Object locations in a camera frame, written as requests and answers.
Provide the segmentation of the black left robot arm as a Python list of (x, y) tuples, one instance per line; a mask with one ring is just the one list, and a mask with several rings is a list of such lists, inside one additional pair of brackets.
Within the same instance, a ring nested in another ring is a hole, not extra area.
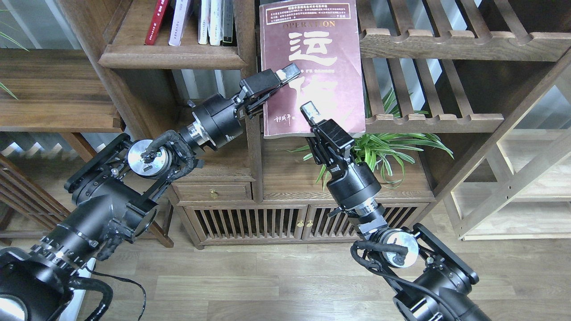
[(98, 291), (99, 305), (88, 316), (98, 321), (113, 298), (112, 288), (79, 270), (91, 258), (106, 260), (123, 241), (134, 242), (153, 223), (157, 200), (175, 180), (202, 167), (200, 155), (228, 144), (243, 133), (242, 110), (248, 117), (300, 75), (294, 63), (262, 71), (240, 81), (230, 98), (220, 94), (194, 107), (194, 122), (154, 140), (130, 140), (121, 134), (65, 184), (77, 208), (29, 252), (1, 250), (1, 319), (54, 321), (75, 290)]

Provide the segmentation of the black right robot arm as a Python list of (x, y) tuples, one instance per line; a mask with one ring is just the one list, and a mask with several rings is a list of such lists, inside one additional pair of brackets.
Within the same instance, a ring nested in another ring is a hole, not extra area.
[(350, 248), (365, 270), (394, 290), (393, 302), (406, 321), (489, 321), (469, 298), (479, 276), (426, 226), (391, 227), (377, 201), (380, 183), (353, 152), (354, 138), (312, 102), (301, 112), (310, 126), (306, 139), (316, 164), (331, 174), (326, 187), (359, 239)]

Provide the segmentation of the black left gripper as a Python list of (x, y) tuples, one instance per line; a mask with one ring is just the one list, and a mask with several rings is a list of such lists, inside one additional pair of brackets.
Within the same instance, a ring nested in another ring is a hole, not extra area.
[(249, 117), (258, 112), (258, 107), (275, 94), (284, 83), (289, 83), (301, 74), (296, 63), (277, 70), (265, 70), (242, 79), (241, 90), (232, 98), (214, 94), (192, 110), (192, 151), (203, 152), (208, 145), (216, 150), (243, 133), (237, 110), (242, 108)]

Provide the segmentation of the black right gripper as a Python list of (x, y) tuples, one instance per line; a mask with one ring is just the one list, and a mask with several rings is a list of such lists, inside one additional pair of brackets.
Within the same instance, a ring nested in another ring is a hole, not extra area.
[(354, 139), (334, 120), (324, 120), (313, 102), (300, 108), (313, 137), (306, 140), (317, 165), (331, 174), (326, 187), (340, 210), (370, 214), (379, 208), (375, 195), (380, 183), (365, 162), (358, 163), (352, 152)]

